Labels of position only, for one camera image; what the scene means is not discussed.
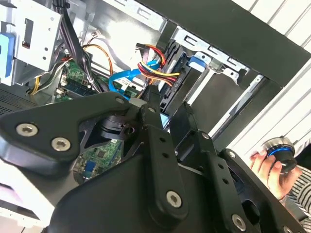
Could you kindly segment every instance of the motherboard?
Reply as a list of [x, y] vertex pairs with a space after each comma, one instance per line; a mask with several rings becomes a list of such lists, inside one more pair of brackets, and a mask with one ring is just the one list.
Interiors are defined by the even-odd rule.
[[[108, 84], [109, 78], [104, 75], [93, 73], [95, 79], [101, 79]], [[120, 82], [113, 82], [114, 87], [117, 90], [122, 89]], [[66, 63], [59, 86], [56, 90], [56, 102], [63, 100], [75, 99], [78, 97], [90, 96], [96, 94], [95, 90], [92, 89], [91, 84], [86, 78], [86, 74], [79, 68], [75, 62]], [[136, 97], [139, 95], [139, 91], [131, 86], [128, 86], [124, 94], [129, 98]]]
[[[94, 75], [96, 75], [96, 78], [108, 83], [107, 77], [98, 74]], [[121, 84], [118, 82], [115, 82], [114, 85], [116, 88], [121, 88]], [[64, 67], [58, 88], [55, 91], [54, 102], [70, 101], [71, 99], [94, 94], [96, 92], [91, 88], [85, 73], [81, 71], [75, 62], [68, 62]], [[135, 97], [139, 92], [127, 87], [125, 94], [129, 97]], [[76, 181], [82, 184], [117, 165], [121, 160], [122, 147], [123, 142], [112, 139], [104, 146], [89, 149], [81, 154], [73, 168]]]

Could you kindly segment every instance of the person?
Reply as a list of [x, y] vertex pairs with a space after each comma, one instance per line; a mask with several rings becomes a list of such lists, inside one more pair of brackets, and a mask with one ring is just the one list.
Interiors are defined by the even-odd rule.
[[281, 174], [282, 164], [275, 161], [275, 156], [267, 157], [267, 152], [261, 151], [250, 157], [248, 166], [284, 206], [287, 198], [298, 205], [308, 217], [300, 223], [311, 233], [311, 171], [296, 166], [287, 174]]

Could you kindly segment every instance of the silver screw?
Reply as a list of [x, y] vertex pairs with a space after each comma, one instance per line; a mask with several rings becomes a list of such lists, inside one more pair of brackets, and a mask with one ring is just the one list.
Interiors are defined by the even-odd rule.
[[16, 127], [16, 132], [24, 137], [32, 137], [38, 133], [38, 128], [33, 124], [20, 124]]
[[235, 158], [236, 157], [235, 154], [232, 151], [229, 151], [229, 155], [230, 155], [231, 158]]
[[124, 100], [120, 99], [120, 98], [116, 98], [116, 101], [119, 103], [124, 103]]
[[153, 113], [155, 113], [156, 111], [153, 109], [153, 108], [148, 108], [149, 109], [149, 111], [151, 111], [151, 112], [153, 112]]
[[283, 230], [284, 230], [285, 233], [293, 233], [293, 232], [291, 231], [291, 229], [289, 229], [287, 226], [284, 226], [284, 227], [283, 227]]
[[236, 215], [236, 214], [232, 215], [232, 221], [233, 221], [234, 225], [235, 225], [241, 232], [245, 232], [245, 230], [246, 230], [246, 225], [245, 225], [245, 222], [243, 221], [243, 219], [242, 219], [240, 216], [238, 216], [238, 215]]
[[63, 137], [57, 137], [52, 140], [52, 147], [56, 151], [68, 151], [70, 146], [71, 143]]
[[182, 204], [180, 196], [174, 191], [167, 192], [166, 200], [174, 208], [179, 208]]
[[205, 139], [209, 139], [209, 136], [208, 136], [207, 133], [202, 133], [202, 136], [203, 136], [203, 138], [205, 138]]

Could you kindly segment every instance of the hand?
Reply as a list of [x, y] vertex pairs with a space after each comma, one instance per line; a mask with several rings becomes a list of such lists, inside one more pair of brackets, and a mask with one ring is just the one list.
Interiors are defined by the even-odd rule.
[[280, 176], [282, 169], [281, 162], [277, 161], [273, 165], [276, 160], [275, 156], [270, 155], [266, 158], [266, 155], [266, 151], [262, 151], [260, 153], [257, 152], [251, 156], [248, 166], [271, 191], [271, 193], [278, 200], [281, 200], [292, 189], [294, 183], [302, 174], [302, 170], [296, 166], [287, 174], [282, 174]]

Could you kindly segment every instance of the blue drive latch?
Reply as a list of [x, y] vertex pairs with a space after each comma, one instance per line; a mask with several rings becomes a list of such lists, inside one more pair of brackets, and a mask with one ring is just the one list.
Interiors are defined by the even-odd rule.
[[12, 70], [15, 36], [0, 33], [0, 78], [9, 77]]

